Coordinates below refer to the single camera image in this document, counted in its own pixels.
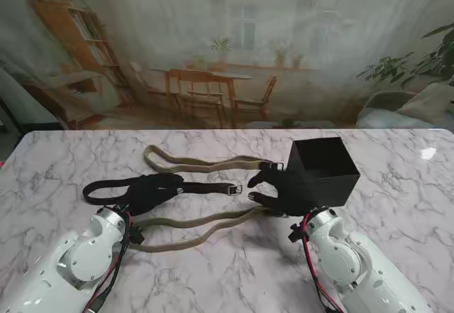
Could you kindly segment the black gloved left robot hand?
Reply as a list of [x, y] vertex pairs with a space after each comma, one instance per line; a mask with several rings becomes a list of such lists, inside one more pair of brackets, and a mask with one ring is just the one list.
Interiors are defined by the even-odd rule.
[[178, 195], [183, 177], [172, 173], [141, 175], [130, 183], [126, 191], [131, 216], [146, 214]]

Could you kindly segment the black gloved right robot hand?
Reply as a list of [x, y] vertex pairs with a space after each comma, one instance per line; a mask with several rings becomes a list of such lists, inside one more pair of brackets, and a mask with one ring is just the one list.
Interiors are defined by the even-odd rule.
[[295, 172], [261, 170], [249, 180], [247, 186], [253, 188], [264, 182], [277, 190], [277, 196], [250, 192], [248, 198], [274, 212], [289, 216], [305, 216], [317, 206], [308, 182]]

